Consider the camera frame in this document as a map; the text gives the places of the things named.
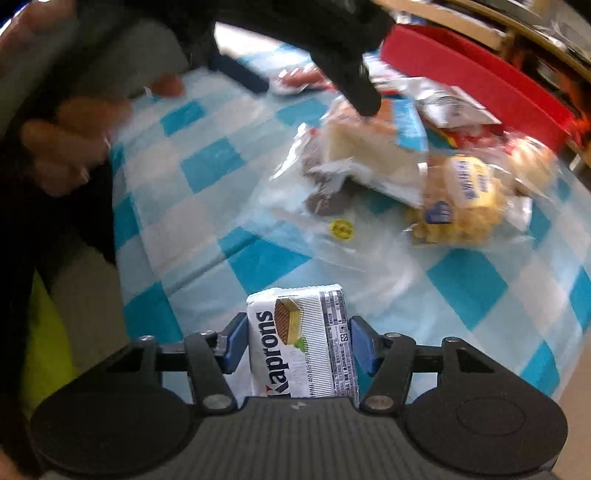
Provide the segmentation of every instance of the beige floor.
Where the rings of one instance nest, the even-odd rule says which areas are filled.
[[[81,248],[54,280],[51,294],[66,323],[79,371],[92,367],[127,342],[119,278],[95,251]],[[563,480],[590,480],[591,336],[560,403],[570,431],[555,471]]]

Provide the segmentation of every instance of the table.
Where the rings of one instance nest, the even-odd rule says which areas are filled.
[[[289,46],[248,56],[272,70],[301,63]],[[285,158],[298,125],[318,126],[334,93],[255,97],[219,73],[184,78],[180,100],[138,99],[113,146],[115,238],[131,337],[221,329],[247,295],[271,286],[340,283],[349,315],[379,332],[438,345],[458,336],[548,395],[558,397],[583,347],[591,314],[591,196],[568,171],[555,201],[536,201],[532,244],[493,251],[392,248],[396,269],[376,279],[276,240],[277,222],[258,236],[238,219],[254,188]],[[370,194],[371,214],[400,231],[403,207]],[[419,393],[434,383],[413,382]],[[248,394],[248,359],[229,380]]]

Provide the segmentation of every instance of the human hand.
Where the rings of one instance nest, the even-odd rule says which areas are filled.
[[[75,0],[34,0],[19,12],[0,33],[0,50],[8,62],[27,54],[35,35],[75,15]],[[181,96],[182,81],[165,75],[151,87],[157,96]],[[108,157],[113,132],[131,114],[128,100],[108,102],[91,98],[70,98],[59,105],[51,121],[32,119],[21,128],[20,139],[33,155],[31,177],[46,193],[62,196],[89,181],[89,170]]]

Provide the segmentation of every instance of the yellow fabric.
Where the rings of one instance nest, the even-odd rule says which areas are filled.
[[[66,330],[35,272],[29,300],[29,338],[21,381],[21,402],[29,418],[49,395],[76,377]]]

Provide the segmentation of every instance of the screw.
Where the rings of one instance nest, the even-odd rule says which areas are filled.
[[[373,410],[388,410],[394,405],[394,400],[386,395],[372,395],[365,400],[365,404]]]
[[[216,393],[203,399],[203,405],[209,410],[223,410],[232,405],[232,399],[227,395]]]

